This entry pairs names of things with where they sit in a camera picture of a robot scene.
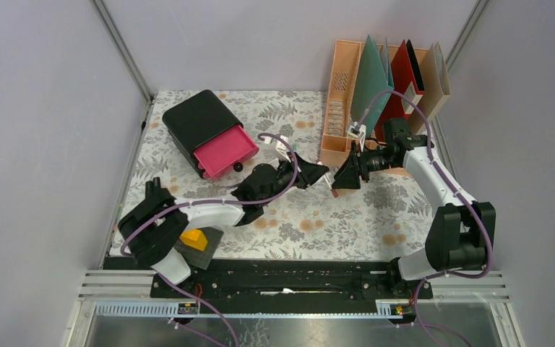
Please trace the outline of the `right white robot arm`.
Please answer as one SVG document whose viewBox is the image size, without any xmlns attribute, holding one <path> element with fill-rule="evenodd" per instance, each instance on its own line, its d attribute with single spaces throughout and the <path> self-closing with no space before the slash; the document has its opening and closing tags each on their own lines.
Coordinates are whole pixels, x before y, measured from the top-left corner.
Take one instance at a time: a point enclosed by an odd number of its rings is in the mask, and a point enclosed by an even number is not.
<svg viewBox="0 0 555 347">
<path fill-rule="evenodd" d="M 440 273 L 461 275 L 465 269 L 491 266 L 496 211 L 462 190 L 435 158 L 426 135 L 411 132 L 404 118 L 382 125 L 386 145 L 375 150 L 350 149 L 337 170 L 333 189 L 360 189 L 370 174 L 404 168 L 421 188 L 434 214 L 422 249 L 390 261 L 382 285 L 397 298 L 415 292 L 424 278 Z"/>
</svg>

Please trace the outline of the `beige folder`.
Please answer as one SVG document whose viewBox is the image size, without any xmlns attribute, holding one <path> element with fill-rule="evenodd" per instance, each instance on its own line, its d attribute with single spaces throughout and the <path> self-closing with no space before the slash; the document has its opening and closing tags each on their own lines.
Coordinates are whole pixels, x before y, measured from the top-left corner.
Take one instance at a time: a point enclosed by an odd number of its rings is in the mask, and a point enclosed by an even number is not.
<svg viewBox="0 0 555 347">
<path fill-rule="evenodd" d="M 408 54 L 416 58 L 416 52 L 413 50 L 413 47 L 412 49 L 408 48 Z M 451 96 L 447 65 L 439 42 L 431 44 L 431 47 L 422 59 L 416 59 L 420 72 L 419 77 L 421 77 L 425 90 L 425 93 L 420 98 L 417 97 L 419 99 L 417 106 L 422 110 L 430 123 Z M 404 111 L 412 111 L 405 114 L 409 116 L 408 124 L 411 131 L 415 134 L 426 132 L 424 130 L 424 122 L 414 111 L 413 107 L 404 100 L 401 103 Z"/>
</svg>

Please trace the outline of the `black mounting rail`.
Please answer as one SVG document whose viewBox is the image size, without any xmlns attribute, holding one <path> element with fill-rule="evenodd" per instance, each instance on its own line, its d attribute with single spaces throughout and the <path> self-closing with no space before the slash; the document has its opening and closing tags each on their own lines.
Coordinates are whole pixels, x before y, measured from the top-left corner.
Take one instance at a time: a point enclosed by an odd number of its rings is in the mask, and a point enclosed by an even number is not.
<svg viewBox="0 0 555 347">
<path fill-rule="evenodd" d="M 377 300 L 409 303 L 418 285 L 381 261 L 213 259 L 179 288 L 223 314 L 367 314 Z"/>
</svg>

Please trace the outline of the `floral table mat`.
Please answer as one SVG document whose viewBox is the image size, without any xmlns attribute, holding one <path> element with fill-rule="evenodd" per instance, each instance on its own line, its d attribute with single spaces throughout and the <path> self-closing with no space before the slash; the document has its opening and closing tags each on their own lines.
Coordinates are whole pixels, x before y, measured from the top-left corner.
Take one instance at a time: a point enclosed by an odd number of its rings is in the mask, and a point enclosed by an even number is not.
<svg viewBox="0 0 555 347">
<path fill-rule="evenodd" d="M 191 97 L 189 91 L 160 91 L 127 189 L 123 213 L 144 197 L 145 183 L 158 177 L 177 197 L 211 198 L 229 194 L 255 165 L 273 163 L 261 145 L 240 173 L 217 181 L 201 179 L 175 146 L 163 114 Z M 282 134 L 305 160 L 317 161 L 327 96 L 315 91 L 217 91 L 251 137 Z M 381 260 L 420 249 L 433 211 L 416 181 L 402 171 L 380 171 L 359 190 L 334 197 L 323 181 L 271 202 L 253 223 L 224 228 L 219 258 Z"/>
</svg>

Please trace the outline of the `black pink drawer box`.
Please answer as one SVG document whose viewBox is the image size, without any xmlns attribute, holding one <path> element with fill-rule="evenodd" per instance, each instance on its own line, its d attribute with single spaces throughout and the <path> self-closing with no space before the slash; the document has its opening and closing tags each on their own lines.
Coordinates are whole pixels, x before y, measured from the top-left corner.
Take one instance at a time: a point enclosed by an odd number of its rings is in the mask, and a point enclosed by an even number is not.
<svg viewBox="0 0 555 347">
<path fill-rule="evenodd" d="M 259 148 L 243 123 L 211 90 L 169 108 L 162 116 L 169 135 L 200 178 L 240 172 Z"/>
</svg>

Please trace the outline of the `red folder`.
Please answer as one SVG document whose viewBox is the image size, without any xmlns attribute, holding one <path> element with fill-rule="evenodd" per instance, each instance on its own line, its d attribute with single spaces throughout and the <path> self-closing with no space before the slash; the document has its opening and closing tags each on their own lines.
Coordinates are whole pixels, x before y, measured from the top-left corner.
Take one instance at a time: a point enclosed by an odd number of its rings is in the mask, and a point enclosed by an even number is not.
<svg viewBox="0 0 555 347">
<path fill-rule="evenodd" d="M 421 70 L 410 40 L 403 40 L 395 56 L 391 60 L 391 70 L 394 82 L 394 91 L 403 94 L 408 100 L 417 104 L 425 93 Z M 384 110 L 375 126 L 375 135 L 381 142 L 385 142 L 382 125 L 393 118 L 408 117 L 412 114 L 413 107 L 400 96 L 391 94 Z"/>
</svg>

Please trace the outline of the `red capped white marker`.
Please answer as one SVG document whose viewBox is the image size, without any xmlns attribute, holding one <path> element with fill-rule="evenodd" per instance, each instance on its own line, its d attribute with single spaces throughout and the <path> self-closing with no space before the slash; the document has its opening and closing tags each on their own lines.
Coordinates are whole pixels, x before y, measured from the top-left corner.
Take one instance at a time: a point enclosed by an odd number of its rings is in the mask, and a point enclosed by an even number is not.
<svg viewBox="0 0 555 347">
<path fill-rule="evenodd" d="M 329 188 L 329 190 L 330 190 L 332 196 L 333 196 L 334 198 L 339 197 L 339 194 L 338 194 L 338 192 L 336 191 L 336 189 L 334 189 L 334 188 L 332 187 L 332 179 L 331 179 L 330 173 L 326 173 L 326 174 L 323 176 L 323 179 L 324 179 L 326 185 L 328 186 L 328 188 Z"/>
</svg>

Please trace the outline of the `yellow toy block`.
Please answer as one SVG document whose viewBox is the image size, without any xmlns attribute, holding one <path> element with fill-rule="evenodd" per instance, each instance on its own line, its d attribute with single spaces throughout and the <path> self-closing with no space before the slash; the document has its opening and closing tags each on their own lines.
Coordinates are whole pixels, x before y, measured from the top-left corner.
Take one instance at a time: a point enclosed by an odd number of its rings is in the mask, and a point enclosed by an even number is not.
<svg viewBox="0 0 555 347">
<path fill-rule="evenodd" d="M 190 229 L 190 230 L 184 231 L 180 235 L 179 240 L 184 245 L 201 252 L 206 250 L 208 245 L 208 239 L 205 236 L 204 231 L 201 229 Z"/>
</svg>

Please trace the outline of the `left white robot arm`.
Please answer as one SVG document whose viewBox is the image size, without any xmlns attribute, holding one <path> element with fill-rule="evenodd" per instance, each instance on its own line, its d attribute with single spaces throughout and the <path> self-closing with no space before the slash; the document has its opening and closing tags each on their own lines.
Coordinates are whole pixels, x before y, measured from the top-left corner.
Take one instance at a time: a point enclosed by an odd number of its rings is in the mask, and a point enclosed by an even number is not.
<svg viewBox="0 0 555 347">
<path fill-rule="evenodd" d="M 292 188 L 307 189 L 329 172 L 327 166 L 310 163 L 297 153 L 279 160 L 277 166 L 262 163 L 227 197 L 206 200 L 174 197 L 160 179 L 147 182 L 143 201 L 117 224 L 124 238 L 122 253 L 138 265 L 149 267 L 179 297 L 195 287 L 192 269 L 175 248 L 183 232 L 223 226 L 245 226 L 264 213 L 264 207 Z"/>
</svg>

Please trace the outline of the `teal folder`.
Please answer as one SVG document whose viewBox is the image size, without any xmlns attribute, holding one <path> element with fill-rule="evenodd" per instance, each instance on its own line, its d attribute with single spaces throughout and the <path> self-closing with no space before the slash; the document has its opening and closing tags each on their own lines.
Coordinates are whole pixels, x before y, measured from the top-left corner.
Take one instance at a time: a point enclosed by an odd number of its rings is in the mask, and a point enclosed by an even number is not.
<svg viewBox="0 0 555 347">
<path fill-rule="evenodd" d="M 374 127 L 391 93 L 377 98 L 371 108 L 369 108 L 370 103 L 377 94 L 393 89 L 394 80 L 388 50 L 386 48 L 379 50 L 376 41 L 368 35 L 358 65 L 350 108 L 351 119 L 365 125 L 366 139 L 373 136 Z"/>
</svg>

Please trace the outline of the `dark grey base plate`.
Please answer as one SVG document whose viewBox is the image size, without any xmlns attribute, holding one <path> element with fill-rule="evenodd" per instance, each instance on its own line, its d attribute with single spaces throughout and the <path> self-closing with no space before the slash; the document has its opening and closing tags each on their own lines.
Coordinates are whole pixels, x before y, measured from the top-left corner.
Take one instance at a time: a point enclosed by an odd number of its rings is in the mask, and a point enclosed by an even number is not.
<svg viewBox="0 0 555 347">
<path fill-rule="evenodd" d="M 180 235 L 174 249 L 192 267 L 206 270 L 211 263 L 224 232 L 216 228 L 196 228 Z"/>
</svg>

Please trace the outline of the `peach plastic file organizer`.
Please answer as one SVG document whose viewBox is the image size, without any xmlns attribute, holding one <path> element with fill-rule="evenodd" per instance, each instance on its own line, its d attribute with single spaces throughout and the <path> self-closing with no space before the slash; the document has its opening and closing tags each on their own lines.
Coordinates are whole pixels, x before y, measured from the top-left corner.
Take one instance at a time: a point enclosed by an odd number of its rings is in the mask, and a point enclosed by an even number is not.
<svg viewBox="0 0 555 347">
<path fill-rule="evenodd" d="M 400 46 L 388 46 L 387 44 L 378 45 L 379 50 L 386 48 L 391 60 L 395 56 Z M 334 166 L 336 168 L 346 161 L 350 152 L 352 141 L 346 135 L 349 123 L 353 120 L 350 115 L 352 97 L 356 84 L 358 65 L 365 42 L 337 40 L 333 56 L 330 83 L 328 88 L 327 107 L 324 117 L 324 130 L 320 145 L 320 161 L 326 166 Z M 427 49 L 414 48 L 418 59 L 422 59 Z M 391 93 L 400 96 L 407 101 L 413 109 L 418 107 L 412 101 L 408 100 L 403 94 L 393 90 L 386 90 L 377 94 L 369 105 L 371 108 L 380 96 Z M 373 136 L 366 139 L 366 145 L 374 149 L 379 144 L 375 130 Z"/>
</svg>

